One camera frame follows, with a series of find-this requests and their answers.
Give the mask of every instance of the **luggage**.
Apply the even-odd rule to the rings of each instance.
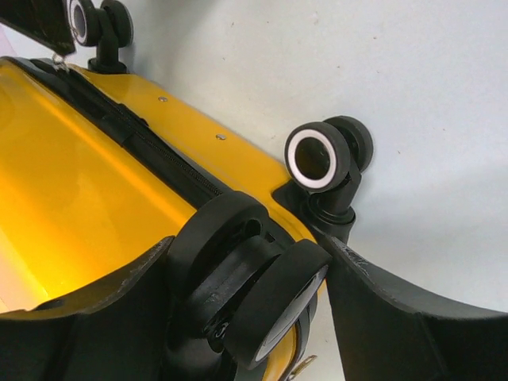
[[[287,379],[321,292],[347,380],[506,374],[505,314],[345,245],[359,121],[298,127],[284,165],[129,74],[120,2],[71,0],[71,28],[62,4],[0,7],[59,54],[97,46],[88,70],[0,60],[1,380]]]

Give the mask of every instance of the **white surface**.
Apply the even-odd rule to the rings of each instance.
[[[125,3],[125,62],[280,159],[298,125],[363,121],[376,151],[350,245],[431,291],[508,311],[504,0]],[[7,34],[19,55],[44,51]],[[343,379],[325,303],[310,354],[300,381]]]

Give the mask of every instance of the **caster wheel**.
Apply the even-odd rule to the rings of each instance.
[[[294,181],[315,193],[338,186],[351,164],[347,141],[338,129],[323,122],[307,123],[293,131],[284,156]]]
[[[241,242],[264,237],[268,211],[241,192],[222,194],[206,203],[182,227],[168,251],[171,292],[186,299]]]
[[[331,259],[313,242],[299,241],[260,276],[225,331],[224,347],[238,364],[255,368],[306,314]]]
[[[374,143],[367,127],[353,117],[344,116],[331,117],[326,119],[325,123],[338,129],[345,137],[360,172],[365,171],[374,154]]]
[[[127,8],[117,0],[104,0],[101,9],[108,13],[111,25],[118,38],[118,47],[125,48],[133,42],[133,20]]]
[[[96,46],[101,38],[97,11],[91,0],[71,0],[69,22],[76,42],[82,46]]]

